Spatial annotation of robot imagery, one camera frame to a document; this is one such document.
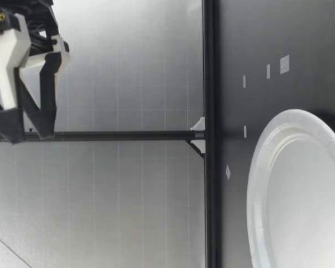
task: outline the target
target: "grid pattern wall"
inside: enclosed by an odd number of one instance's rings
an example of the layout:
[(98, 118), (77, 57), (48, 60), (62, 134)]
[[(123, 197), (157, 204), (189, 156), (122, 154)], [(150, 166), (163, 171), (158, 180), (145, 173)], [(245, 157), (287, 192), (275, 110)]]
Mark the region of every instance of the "grid pattern wall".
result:
[[(71, 49), (57, 131), (186, 130), (203, 116), (201, 0), (60, 0), (54, 10)], [(38, 72), (25, 72), (36, 100)]]
[(204, 267), (203, 174), (183, 142), (0, 144), (0, 239), (34, 268)]

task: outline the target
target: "black vertical bar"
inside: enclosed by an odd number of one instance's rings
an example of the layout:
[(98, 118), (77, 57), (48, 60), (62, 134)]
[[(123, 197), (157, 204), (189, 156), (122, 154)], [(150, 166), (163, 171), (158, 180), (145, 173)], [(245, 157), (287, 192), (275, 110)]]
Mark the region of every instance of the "black vertical bar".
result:
[(204, 102), (206, 120), (205, 223), (206, 266), (221, 267), (220, 121), (216, 87), (217, 0), (203, 0)]

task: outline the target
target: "black metal pole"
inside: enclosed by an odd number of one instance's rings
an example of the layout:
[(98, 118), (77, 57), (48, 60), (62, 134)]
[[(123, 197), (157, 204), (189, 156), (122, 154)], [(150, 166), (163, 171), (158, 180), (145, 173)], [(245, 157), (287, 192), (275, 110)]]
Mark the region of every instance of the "black metal pole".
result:
[(206, 266), (221, 268), (221, 187), (220, 157), (221, 132), (219, 96), (216, 87), (216, 4), (217, 0), (203, 0), (204, 39), (204, 101), (206, 123), (205, 155), (205, 223)]
[[(27, 142), (63, 141), (186, 141), (203, 140), (204, 131), (112, 131), (57, 132), (53, 138), (41, 140), (36, 133), (26, 133)], [(6, 142), (0, 136), (0, 142)]]

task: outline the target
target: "white paper plate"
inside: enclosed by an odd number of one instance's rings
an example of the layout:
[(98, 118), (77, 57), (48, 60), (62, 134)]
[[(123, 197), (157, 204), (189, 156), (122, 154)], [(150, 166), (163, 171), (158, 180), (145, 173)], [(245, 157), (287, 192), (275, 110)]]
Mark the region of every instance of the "white paper plate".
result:
[(254, 268), (335, 267), (335, 133), (318, 117), (290, 110), (265, 128), (247, 225)]

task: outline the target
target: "horizontal rod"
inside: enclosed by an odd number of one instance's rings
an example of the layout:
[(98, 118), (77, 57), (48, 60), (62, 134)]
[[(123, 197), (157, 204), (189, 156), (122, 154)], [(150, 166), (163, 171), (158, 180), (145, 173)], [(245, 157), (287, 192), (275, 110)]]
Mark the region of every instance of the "horizontal rod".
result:
[[(191, 141), (203, 140), (204, 131), (112, 131), (112, 132), (56, 132), (52, 138), (41, 140), (34, 132), (25, 134), (26, 142), (63, 141)], [(6, 140), (0, 135), (0, 142)]]

